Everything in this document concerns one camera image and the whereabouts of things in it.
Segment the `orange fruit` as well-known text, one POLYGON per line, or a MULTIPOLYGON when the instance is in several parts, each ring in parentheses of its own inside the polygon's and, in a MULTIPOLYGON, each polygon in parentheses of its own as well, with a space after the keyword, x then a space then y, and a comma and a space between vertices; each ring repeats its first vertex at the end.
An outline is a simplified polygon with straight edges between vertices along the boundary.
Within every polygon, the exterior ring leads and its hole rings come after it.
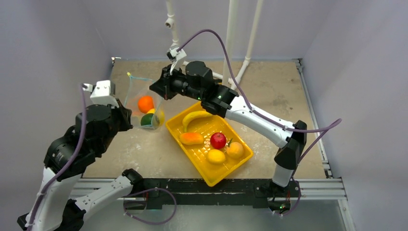
POLYGON ((150 110, 154 109, 154 100, 151 96, 145 95, 139 98, 137 106, 140 112, 147 114, 150 110))

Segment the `clear zip top bag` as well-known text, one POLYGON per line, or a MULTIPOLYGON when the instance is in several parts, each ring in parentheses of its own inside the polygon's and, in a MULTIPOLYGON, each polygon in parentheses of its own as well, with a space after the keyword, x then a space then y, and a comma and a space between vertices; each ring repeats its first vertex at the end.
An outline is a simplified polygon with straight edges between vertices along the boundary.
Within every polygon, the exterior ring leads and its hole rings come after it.
POLYGON ((134 77, 127 72, 129 88, 125 98, 125 107, 132 111, 131 124, 135 128, 158 129, 165 121, 163 98, 150 90, 154 80, 134 77))

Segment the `red apple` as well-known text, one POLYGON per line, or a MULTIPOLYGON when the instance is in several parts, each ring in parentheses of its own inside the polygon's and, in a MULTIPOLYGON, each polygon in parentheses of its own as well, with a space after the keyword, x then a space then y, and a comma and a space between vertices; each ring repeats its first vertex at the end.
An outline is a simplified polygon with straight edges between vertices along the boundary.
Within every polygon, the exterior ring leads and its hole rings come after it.
POLYGON ((222 149, 227 144, 227 138, 223 133, 216 132, 210 137, 210 144, 215 149, 222 149))

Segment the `green avocado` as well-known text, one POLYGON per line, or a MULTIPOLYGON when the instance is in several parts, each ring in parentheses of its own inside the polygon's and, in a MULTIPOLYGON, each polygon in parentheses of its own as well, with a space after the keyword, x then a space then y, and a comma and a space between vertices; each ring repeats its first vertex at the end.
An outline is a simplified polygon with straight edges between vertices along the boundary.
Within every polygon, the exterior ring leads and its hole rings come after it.
POLYGON ((153 113, 147 113, 145 114, 141 119, 140 119, 140 125, 141 126, 151 126, 153 124, 152 119, 153 119, 154 114, 153 113))

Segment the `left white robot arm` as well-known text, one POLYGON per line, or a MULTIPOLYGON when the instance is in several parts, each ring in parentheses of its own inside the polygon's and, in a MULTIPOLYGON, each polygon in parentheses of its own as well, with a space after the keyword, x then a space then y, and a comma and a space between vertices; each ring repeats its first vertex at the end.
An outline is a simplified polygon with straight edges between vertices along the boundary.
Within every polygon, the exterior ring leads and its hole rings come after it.
POLYGON ((122 103, 93 104, 75 117, 75 124, 54 140, 44 159, 43 179, 31 211, 17 223, 25 231, 77 231, 95 212, 113 200, 143 192, 143 178, 133 169, 90 194, 70 194, 86 168, 105 153, 113 138, 132 129, 130 109, 122 103))

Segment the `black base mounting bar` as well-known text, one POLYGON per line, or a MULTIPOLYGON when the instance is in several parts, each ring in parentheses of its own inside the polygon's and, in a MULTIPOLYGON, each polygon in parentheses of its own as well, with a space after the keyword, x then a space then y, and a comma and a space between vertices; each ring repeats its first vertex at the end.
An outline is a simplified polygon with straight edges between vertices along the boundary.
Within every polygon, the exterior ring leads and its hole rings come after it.
POLYGON ((300 186, 291 180, 285 188, 271 179, 224 179, 213 187, 203 179, 146 178, 126 198, 141 198, 148 209, 164 205, 230 205, 290 210, 301 197, 300 186))

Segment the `yellow lemon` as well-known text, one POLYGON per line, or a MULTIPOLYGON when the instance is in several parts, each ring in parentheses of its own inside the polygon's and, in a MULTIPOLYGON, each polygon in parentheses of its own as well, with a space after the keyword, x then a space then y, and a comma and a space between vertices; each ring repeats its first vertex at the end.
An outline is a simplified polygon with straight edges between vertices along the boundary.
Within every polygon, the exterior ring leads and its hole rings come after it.
POLYGON ((165 121, 163 109, 151 109, 147 113, 149 124, 153 127, 160 127, 165 121))
POLYGON ((217 149, 211 149, 206 156, 206 159, 211 164, 223 164, 226 161, 225 154, 217 149))

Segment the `aluminium rail frame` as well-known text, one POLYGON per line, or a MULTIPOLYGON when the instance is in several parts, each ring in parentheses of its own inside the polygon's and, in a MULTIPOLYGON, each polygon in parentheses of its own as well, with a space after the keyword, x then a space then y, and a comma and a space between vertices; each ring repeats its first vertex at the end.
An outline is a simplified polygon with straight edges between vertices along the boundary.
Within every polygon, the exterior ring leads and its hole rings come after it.
MULTIPOLYGON (((263 110, 292 122, 303 120, 308 128, 313 128, 300 69, 299 60, 251 61, 240 79, 240 86, 250 101, 263 110)), ((229 179, 237 182, 271 178, 277 147, 247 126, 234 121, 230 125, 254 155, 230 174, 229 179)), ((326 177, 328 167, 323 149, 315 145, 296 172, 303 200, 336 201, 345 198, 342 181, 326 177)), ((83 196, 96 190, 128 168, 135 169, 145 178, 181 179, 184 183, 201 179, 166 127, 157 130, 134 128, 117 134, 102 158, 87 168, 72 194, 83 196)))

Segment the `yellow plastic tray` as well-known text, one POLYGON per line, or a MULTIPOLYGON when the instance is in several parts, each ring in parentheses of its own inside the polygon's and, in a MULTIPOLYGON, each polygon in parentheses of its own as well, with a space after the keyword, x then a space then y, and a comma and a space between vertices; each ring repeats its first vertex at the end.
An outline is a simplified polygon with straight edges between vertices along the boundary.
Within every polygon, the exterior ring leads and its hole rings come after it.
POLYGON ((184 132, 182 120, 189 113, 204 112, 200 103, 196 103, 166 122, 166 128, 172 135, 181 150, 192 162, 196 170, 200 173, 206 184, 210 187, 215 186, 221 180, 226 178, 233 171, 237 170, 252 156, 253 151, 235 132, 230 124, 223 118, 213 115, 210 117, 198 118, 193 120, 187 127, 187 132, 198 133, 203 136, 204 140, 200 144, 186 145, 183 144, 179 137, 184 132), (220 149, 225 156, 225 161, 219 164, 212 163, 208 160, 208 153, 213 150, 210 144, 210 137, 216 132, 223 133, 227 141, 236 141, 243 146, 243 154, 239 158, 232 158, 226 153, 226 148, 220 149))

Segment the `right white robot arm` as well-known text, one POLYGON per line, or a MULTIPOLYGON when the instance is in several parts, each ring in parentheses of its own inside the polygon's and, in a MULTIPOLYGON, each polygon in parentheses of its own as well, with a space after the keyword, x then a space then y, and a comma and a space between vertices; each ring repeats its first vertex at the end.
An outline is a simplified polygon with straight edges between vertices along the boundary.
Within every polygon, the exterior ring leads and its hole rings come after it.
POLYGON ((170 65, 164 67, 149 89, 165 100, 178 94, 198 100, 205 111, 239 122, 268 138, 278 147, 271 192, 281 196, 288 191, 307 141, 305 122, 283 121, 247 103, 243 94, 217 83, 212 70, 201 61, 189 63, 184 72, 172 70, 170 65))

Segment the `yellow peach with leaf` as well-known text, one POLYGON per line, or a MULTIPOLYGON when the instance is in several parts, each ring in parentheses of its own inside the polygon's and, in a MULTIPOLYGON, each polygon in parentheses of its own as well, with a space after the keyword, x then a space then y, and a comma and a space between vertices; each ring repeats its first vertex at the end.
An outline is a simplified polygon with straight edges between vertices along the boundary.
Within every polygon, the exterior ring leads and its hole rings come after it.
POLYGON ((226 146, 226 153, 233 159, 239 159, 244 155, 244 148, 240 142, 231 139, 226 146))

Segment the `orange yellow mango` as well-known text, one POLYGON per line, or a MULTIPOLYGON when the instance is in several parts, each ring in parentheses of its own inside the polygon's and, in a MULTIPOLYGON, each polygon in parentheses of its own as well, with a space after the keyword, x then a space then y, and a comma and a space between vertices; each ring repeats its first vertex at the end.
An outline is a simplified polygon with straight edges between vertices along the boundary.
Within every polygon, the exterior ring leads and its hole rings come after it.
POLYGON ((204 137, 200 133, 185 132, 180 134, 179 140, 184 145, 198 145, 204 143, 204 137))

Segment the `white pvc pipe frame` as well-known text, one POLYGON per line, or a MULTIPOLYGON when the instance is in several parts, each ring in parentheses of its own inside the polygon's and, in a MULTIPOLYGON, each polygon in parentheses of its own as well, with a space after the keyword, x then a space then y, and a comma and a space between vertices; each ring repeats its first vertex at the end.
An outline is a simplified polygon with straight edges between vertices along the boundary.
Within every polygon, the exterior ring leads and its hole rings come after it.
MULTIPOLYGON (((237 89, 239 82, 241 81, 241 78, 243 77, 248 65, 250 64, 251 61, 251 55, 253 51, 253 46, 255 44, 255 38, 257 35, 257 29, 258 29, 258 24, 259 24, 259 19, 261 16, 261 11, 263 8, 264 2, 262 0, 258 0, 256 4, 256 9, 255 9, 255 14, 254 14, 254 19, 253 19, 253 24, 251 28, 251 33, 250 33, 250 38, 248 42, 248 47, 246 51, 246 55, 244 58, 244 61, 242 63, 242 66, 238 72, 238 74, 235 77, 231 76, 231 73, 229 73, 229 68, 228 68, 228 63, 230 63, 229 58, 225 58, 223 62, 223 73, 214 73, 213 76, 217 80, 221 80, 221 83, 223 85, 230 84, 231 88, 233 90, 237 89)), ((167 28, 171 30, 172 33, 172 44, 170 47, 177 45, 181 47, 180 42, 179 42, 179 37, 177 33, 177 27, 176 27, 176 19, 175 19, 175 11, 173 9, 173 4, 171 0, 166 1, 166 10, 167 10, 167 19, 165 21, 165 25, 167 28)), ((232 47, 234 43, 234 36, 235 36, 235 30, 237 29, 237 21, 238 21, 238 2, 236 0, 231 0, 229 2, 229 10, 228 10, 228 23, 227 23, 227 35, 226 35, 226 43, 225 43, 225 48, 227 53, 232 52, 232 47)))

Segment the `yellow banana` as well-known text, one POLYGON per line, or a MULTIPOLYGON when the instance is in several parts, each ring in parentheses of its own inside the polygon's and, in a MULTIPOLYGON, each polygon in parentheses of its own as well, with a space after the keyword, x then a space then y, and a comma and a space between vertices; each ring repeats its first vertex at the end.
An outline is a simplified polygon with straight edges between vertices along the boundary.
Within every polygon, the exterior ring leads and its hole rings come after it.
POLYGON ((199 118, 208 118, 208 117, 211 117, 211 116, 213 116, 213 115, 211 113, 207 112, 207 111, 193 111, 193 112, 188 113, 186 116, 184 116, 184 118, 182 120, 183 131, 187 132, 188 125, 193 120, 199 119, 199 118))

